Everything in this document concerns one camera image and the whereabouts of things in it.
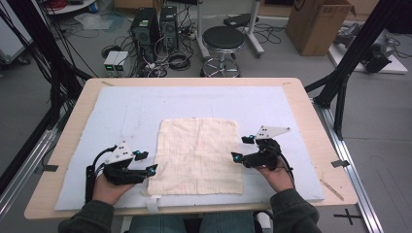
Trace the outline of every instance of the black stool seat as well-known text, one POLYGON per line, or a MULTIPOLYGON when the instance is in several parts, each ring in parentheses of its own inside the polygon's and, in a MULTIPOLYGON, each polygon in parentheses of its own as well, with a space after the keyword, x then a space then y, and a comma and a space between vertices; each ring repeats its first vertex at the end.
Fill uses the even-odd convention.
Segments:
POLYGON ((245 36, 233 27, 215 26, 203 33, 203 42, 215 50, 236 50, 245 42, 245 36))

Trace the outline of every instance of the person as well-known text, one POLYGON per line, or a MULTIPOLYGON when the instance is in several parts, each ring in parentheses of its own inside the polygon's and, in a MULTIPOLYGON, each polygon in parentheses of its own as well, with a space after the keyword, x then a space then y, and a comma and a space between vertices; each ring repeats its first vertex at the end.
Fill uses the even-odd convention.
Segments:
MULTIPOLYGON (((276 191, 276 194, 270 198, 273 211, 273 232, 321 232, 317 226, 319 212, 294 189, 292 179, 286 169, 282 167, 274 171, 269 171, 265 167, 256 169, 276 191)), ((133 186, 134 184, 114 185, 108 182, 104 175, 100 175, 96 179, 92 200, 85 204, 77 214, 61 221, 58 225, 58 232, 111 232, 113 206, 133 186)), ((250 212, 208 214, 202 220, 200 232, 255 232, 253 227, 245 227, 245 225, 251 226, 251 221, 253 217, 250 212), (214 228, 214 225, 219 225, 220 229, 214 228)), ((155 229, 162 227, 170 227, 169 232, 185 232, 183 219, 179 215, 136 216, 132 219, 129 232, 152 233, 155 229)))

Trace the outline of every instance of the brown box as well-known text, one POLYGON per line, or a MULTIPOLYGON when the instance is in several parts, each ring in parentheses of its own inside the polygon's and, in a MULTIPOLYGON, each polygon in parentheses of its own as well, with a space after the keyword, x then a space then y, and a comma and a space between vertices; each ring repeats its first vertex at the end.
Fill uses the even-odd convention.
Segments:
POLYGON ((139 9, 155 8, 157 12, 163 5, 163 0, 115 0, 115 8, 121 9, 139 9))
POLYGON ((352 8, 347 0, 295 0, 286 32, 300 55, 326 55, 352 8))

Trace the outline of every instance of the person's left hand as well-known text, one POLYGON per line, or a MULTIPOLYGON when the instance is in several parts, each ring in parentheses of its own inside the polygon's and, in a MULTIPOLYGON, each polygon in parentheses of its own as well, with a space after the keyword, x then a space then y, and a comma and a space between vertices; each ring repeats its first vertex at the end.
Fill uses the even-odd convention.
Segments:
POLYGON ((106 177, 102 174, 96 179, 92 200, 106 202, 113 206, 119 201, 124 193, 130 190, 134 185, 135 183, 114 185, 107 181, 106 177))

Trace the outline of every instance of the stool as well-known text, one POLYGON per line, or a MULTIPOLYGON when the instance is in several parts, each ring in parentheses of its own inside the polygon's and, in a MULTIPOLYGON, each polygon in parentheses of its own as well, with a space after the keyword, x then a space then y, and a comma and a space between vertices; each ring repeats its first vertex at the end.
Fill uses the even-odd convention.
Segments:
POLYGON ((207 29, 203 33, 203 45, 208 50, 216 51, 219 58, 207 60, 200 71, 201 77, 240 77, 239 66, 232 59, 224 58, 226 53, 240 50, 245 44, 245 36, 242 32, 229 26, 216 26, 207 29))

